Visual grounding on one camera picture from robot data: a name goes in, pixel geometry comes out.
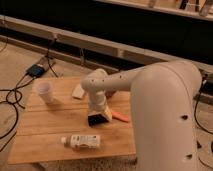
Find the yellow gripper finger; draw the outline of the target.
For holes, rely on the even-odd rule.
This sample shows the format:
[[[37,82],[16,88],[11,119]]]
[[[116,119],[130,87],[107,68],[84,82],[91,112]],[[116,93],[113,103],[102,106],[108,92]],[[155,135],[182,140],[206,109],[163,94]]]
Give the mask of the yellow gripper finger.
[[[106,108],[105,108],[103,115],[104,115],[104,117],[105,117],[107,120],[111,120],[111,119],[112,119],[112,113],[111,113],[111,110],[110,110],[109,107],[106,107]]]

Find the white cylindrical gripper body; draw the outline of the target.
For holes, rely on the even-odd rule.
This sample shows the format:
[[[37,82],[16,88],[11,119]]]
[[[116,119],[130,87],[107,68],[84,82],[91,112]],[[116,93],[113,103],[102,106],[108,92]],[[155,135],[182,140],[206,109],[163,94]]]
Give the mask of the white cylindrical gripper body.
[[[101,111],[106,108],[106,96],[104,91],[89,92],[89,108],[95,111]]]

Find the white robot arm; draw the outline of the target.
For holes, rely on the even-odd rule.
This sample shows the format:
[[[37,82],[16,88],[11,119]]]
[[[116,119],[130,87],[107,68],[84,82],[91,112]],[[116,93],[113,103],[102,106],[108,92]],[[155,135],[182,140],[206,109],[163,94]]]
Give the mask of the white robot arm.
[[[190,61],[160,62],[107,75],[97,69],[82,80],[89,106],[99,91],[128,91],[136,146],[136,171],[198,171],[193,98],[202,82]]]

